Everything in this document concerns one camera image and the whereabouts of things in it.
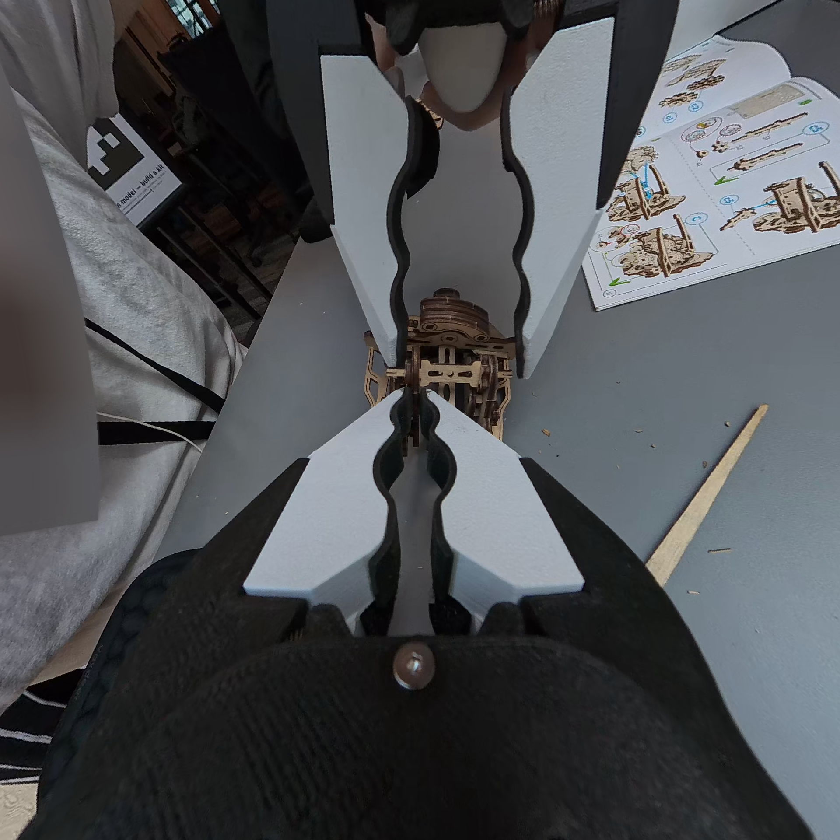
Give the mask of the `person's white sweatshirt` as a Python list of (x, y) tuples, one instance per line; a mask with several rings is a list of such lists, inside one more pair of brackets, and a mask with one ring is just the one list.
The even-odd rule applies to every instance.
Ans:
[[(84, 316), (225, 397), (245, 357), (222, 313), (88, 174), (87, 134), (118, 110), (113, 47), (140, 2), (1, 2), (2, 65), (34, 146)], [(158, 553), (199, 459), (171, 442), (99, 449), (98, 518), (2, 537), (2, 711), (83, 667)]]

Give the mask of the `thin wooden stick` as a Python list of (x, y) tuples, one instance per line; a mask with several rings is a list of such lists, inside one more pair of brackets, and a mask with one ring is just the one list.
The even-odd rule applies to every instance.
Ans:
[(646, 563), (647, 570), (660, 586), (665, 587), (675, 571), (768, 410), (768, 404), (757, 407), (656, 550), (650, 555)]

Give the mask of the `black white-striped fabric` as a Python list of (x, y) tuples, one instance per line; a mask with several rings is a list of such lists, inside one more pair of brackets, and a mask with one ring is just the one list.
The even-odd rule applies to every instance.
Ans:
[(1, 783), (37, 782), (81, 668), (29, 686), (1, 716)]

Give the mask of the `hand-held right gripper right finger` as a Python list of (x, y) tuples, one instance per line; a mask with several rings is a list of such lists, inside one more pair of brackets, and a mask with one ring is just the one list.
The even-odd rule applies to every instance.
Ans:
[(469, 634), (501, 602), (579, 592), (584, 578), (519, 455), (442, 396), (421, 396), (427, 470), (440, 493), (430, 560), (437, 635)]

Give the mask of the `wooden mechanical model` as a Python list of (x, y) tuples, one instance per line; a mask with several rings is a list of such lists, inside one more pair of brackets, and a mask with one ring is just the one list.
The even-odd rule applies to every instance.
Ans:
[(364, 393), (369, 404), (408, 387), (414, 395), (410, 435), (415, 447), (420, 437), (418, 394), (424, 389), (436, 392), (502, 439), (511, 401), (515, 340), (502, 336), (485, 309), (448, 288), (421, 300), (419, 315), (410, 317), (407, 325), (405, 360), (396, 367), (381, 366), (383, 358), (372, 332), (364, 334), (368, 349)]

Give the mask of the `assembly instruction booklet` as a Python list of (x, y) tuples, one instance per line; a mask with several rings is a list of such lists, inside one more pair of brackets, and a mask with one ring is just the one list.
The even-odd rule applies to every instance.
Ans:
[(839, 241), (839, 101), (769, 45), (666, 60), (582, 269), (595, 310)]

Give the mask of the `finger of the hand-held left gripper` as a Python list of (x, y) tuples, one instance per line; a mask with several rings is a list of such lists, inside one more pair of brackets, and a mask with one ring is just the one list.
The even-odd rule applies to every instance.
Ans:
[(518, 376), (553, 336), (602, 211), (596, 207), (615, 18), (553, 34), (502, 110), (505, 162), (520, 186), (513, 249)]
[(403, 199), (435, 174), (438, 131), (366, 56), (321, 57), (332, 188), (332, 233), (388, 366), (404, 360), (403, 282), (410, 252)]

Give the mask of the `person's left hand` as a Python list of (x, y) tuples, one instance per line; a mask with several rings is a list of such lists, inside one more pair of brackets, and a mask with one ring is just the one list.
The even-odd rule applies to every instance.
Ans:
[(469, 132), (499, 119), (503, 97), (504, 88), (496, 85), (478, 108), (469, 112), (459, 112), (441, 99), (432, 81), (429, 80), (423, 88), (421, 102), (447, 123), (451, 123), (459, 130)]

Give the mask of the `white sign with black pattern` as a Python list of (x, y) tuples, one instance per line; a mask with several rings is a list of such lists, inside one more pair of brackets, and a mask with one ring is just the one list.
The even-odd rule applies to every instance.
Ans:
[(184, 185), (171, 161), (118, 113), (87, 131), (87, 172), (137, 228), (159, 216)]

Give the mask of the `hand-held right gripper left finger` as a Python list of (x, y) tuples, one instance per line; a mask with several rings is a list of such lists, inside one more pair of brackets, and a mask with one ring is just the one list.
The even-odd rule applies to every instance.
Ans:
[(403, 388), (308, 458), (245, 592), (332, 605), (354, 635), (384, 634), (400, 575), (396, 504), (413, 395)]

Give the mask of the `grey desk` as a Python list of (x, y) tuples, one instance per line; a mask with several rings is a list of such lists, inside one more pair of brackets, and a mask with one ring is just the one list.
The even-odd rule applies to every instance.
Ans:
[[(334, 242), (299, 242), (159, 558), (366, 410), (366, 329)], [(837, 247), (604, 311), (579, 275), (504, 436), (646, 560), (769, 405), (666, 591), (819, 838), (839, 824), (838, 386)]]

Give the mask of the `black honeycomb cushion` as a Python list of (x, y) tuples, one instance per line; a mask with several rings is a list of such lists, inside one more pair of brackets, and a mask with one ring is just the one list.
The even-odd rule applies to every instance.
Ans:
[(40, 771), (38, 807), (46, 802), (49, 793), (88, 740), (102, 702), (152, 612), (197, 553), (198, 549), (187, 550), (155, 561), (122, 594), (59, 720)]

